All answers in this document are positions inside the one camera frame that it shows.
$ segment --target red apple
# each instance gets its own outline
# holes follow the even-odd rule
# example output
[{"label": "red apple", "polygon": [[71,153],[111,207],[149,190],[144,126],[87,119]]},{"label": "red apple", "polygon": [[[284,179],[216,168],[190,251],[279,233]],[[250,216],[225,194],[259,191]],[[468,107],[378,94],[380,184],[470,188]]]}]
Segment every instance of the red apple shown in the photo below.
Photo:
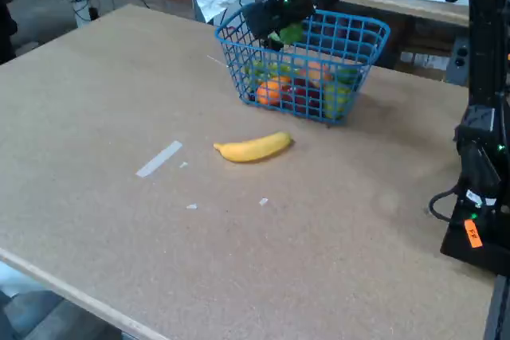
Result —
[{"label": "red apple", "polygon": [[320,92],[311,81],[297,77],[292,79],[292,88],[282,95],[284,107],[292,110],[292,102],[296,105],[294,111],[306,115],[308,105],[309,115],[320,115]]}]

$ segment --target orange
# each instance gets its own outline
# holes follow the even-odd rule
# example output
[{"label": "orange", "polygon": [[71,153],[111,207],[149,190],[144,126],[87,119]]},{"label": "orange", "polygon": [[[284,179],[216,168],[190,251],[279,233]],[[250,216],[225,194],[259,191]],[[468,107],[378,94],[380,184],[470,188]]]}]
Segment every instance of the orange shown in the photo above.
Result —
[{"label": "orange", "polygon": [[257,89],[257,101],[262,105],[280,105],[280,90],[291,82],[287,76],[276,76],[267,80]]},{"label": "orange", "polygon": [[320,88],[323,81],[333,80],[333,75],[329,72],[329,68],[326,64],[320,65],[320,63],[316,61],[308,61],[306,66],[300,69],[299,72],[300,76],[303,78],[307,77],[306,67],[308,67],[308,80],[310,80],[316,88]]}]

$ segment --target orange sticker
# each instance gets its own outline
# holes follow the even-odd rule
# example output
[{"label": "orange sticker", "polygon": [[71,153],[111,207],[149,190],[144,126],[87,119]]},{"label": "orange sticker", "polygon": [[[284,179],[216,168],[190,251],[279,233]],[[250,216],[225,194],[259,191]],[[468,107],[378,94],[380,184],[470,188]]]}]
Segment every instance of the orange sticker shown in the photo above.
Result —
[{"label": "orange sticker", "polygon": [[473,222],[473,219],[467,219],[464,221],[464,227],[465,231],[468,234],[469,243],[471,243],[471,247],[477,248],[481,247],[481,239],[480,235],[478,235],[478,230],[475,225],[475,222]]}]

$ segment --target blue basket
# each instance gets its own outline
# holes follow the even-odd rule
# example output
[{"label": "blue basket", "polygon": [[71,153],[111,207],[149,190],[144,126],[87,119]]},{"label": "blue basket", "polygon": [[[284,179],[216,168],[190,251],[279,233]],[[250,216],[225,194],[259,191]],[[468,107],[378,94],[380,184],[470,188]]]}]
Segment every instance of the blue basket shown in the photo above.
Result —
[{"label": "blue basket", "polygon": [[242,9],[216,30],[239,97],[247,104],[324,123],[349,113],[390,27],[372,18],[317,10],[303,37],[280,52],[250,33]]}]

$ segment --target white tape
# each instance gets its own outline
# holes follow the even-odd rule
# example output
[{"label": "white tape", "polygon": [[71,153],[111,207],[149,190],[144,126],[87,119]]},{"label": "white tape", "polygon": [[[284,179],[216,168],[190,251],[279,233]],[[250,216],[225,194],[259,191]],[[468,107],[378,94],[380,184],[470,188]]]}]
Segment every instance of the white tape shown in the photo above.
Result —
[{"label": "white tape", "polygon": [[158,169],[166,160],[177,153],[177,150],[179,150],[181,147],[182,144],[179,141],[174,141],[168,148],[162,150],[161,153],[156,155],[151,161],[147,162],[147,165],[138,170],[136,175],[141,178],[145,178],[146,176],[152,174],[154,170]]}]

